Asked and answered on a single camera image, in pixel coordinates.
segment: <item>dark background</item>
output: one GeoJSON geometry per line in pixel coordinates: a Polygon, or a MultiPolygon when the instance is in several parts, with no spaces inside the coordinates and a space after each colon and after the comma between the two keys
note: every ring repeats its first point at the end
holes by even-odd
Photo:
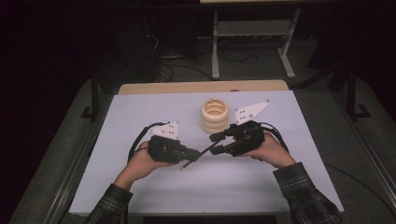
{"type": "MultiPolygon", "coordinates": [[[[192,57],[196,36],[211,34],[210,12],[156,12],[142,26],[143,12],[82,10],[101,3],[0,3],[1,223],[9,220],[68,107],[93,74],[105,91],[153,80],[158,71],[145,28],[192,57]],[[186,41],[175,41],[181,35],[186,41]]],[[[295,36],[318,39],[310,66],[324,69],[339,61],[354,66],[396,119],[394,15],[391,1],[303,7],[295,36]]]]}

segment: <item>gray floor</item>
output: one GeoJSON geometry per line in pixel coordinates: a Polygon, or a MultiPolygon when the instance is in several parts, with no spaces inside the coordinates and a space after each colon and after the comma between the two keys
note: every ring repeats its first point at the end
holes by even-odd
{"type": "MultiPolygon", "coordinates": [[[[292,86],[307,78],[314,76],[318,71],[307,68],[315,40],[294,40],[290,46],[288,56],[291,66],[296,74],[295,79],[288,79],[282,68],[276,48],[280,41],[249,40],[244,48],[254,47],[258,61],[254,64],[232,63],[219,59],[220,80],[243,79],[284,79],[292,86]]],[[[238,50],[227,50],[238,57],[245,54],[238,50]]],[[[186,65],[199,69],[207,74],[211,72],[210,54],[204,54],[199,59],[181,58],[177,60],[164,60],[163,63],[186,65]]],[[[172,67],[173,81],[208,81],[202,73],[184,67],[172,67]]],[[[162,81],[169,77],[163,74],[162,81]]],[[[358,178],[364,185],[376,192],[391,207],[393,213],[396,209],[384,190],[382,182],[377,177],[370,157],[366,152],[367,143],[363,144],[359,133],[364,133],[368,144],[375,149],[379,159],[384,164],[389,175],[396,180],[396,124],[375,99],[371,88],[358,80],[357,104],[365,105],[372,115],[369,119],[359,119],[353,122],[345,113],[345,92],[331,93],[325,88],[331,77],[325,77],[312,86],[295,91],[296,98],[303,111],[305,120],[312,133],[323,161],[330,166],[327,170],[332,182],[345,207],[343,213],[344,223],[395,223],[388,208],[370,190],[358,183],[355,179],[335,167],[358,178]]],[[[106,113],[111,96],[101,96],[102,114],[106,113]]],[[[85,106],[90,105],[90,83],[87,83],[78,93],[75,102],[70,107],[59,132],[55,136],[49,151],[40,165],[34,180],[26,191],[11,223],[53,223],[61,220],[62,223],[79,223],[80,217],[65,212],[67,205],[73,197],[73,190],[64,196],[59,189],[65,186],[76,188],[82,172],[78,169],[85,166],[88,158],[76,161],[78,153],[86,152],[90,145],[87,137],[95,137],[99,132],[100,118],[96,123],[79,116],[85,106]],[[64,181],[70,174],[74,174],[73,181],[64,181]],[[52,203],[60,203],[59,211],[52,203]]],[[[277,216],[279,223],[290,223],[287,215],[277,216]]]]}

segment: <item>white table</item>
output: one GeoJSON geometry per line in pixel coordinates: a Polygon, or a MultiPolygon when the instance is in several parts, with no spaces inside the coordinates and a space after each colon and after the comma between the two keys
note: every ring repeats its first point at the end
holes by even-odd
{"type": "MultiPolygon", "coordinates": [[[[198,150],[208,147],[211,142],[200,127],[199,108],[209,98],[227,102],[231,111],[270,99],[272,103],[255,120],[279,129],[290,154],[304,163],[317,188],[343,211],[293,92],[237,91],[115,96],[70,212],[91,212],[126,164],[133,141],[151,123],[178,121],[181,144],[198,150]]],[[[182,164],[157,170],[134,183],[129,213],[265,215],[289,211],[272,174],[275,168],[265,162],[206,153],[184,171],[179,170],[182,164]]]]}

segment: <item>flannel shirt sleeve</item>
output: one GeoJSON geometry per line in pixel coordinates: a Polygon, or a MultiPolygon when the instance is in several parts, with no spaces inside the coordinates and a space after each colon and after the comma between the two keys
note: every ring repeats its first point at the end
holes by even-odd
{"type": "Polygon", "coordinates": [[[119,224],[132,196],[133,194],[128,190],[111,184],[84,223],[119,224]]]}
{"type": "Polygon", "coordinates": [[[293,223],[341,223],[338,208],[314,185],[303,164],[274,171],[282,195],[288,200],[293,223]]]}

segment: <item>wrist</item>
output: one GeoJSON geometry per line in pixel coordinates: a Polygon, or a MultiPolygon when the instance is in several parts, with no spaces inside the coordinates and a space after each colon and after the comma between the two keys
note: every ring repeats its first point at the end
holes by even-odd
{"type": "Polygon", "coordinates": [[[136,181],[136,179],[132,178],[127,172],[122,171],[114,181],[114,184],[120,188],[130,190],[132,184],[136,181]]]}

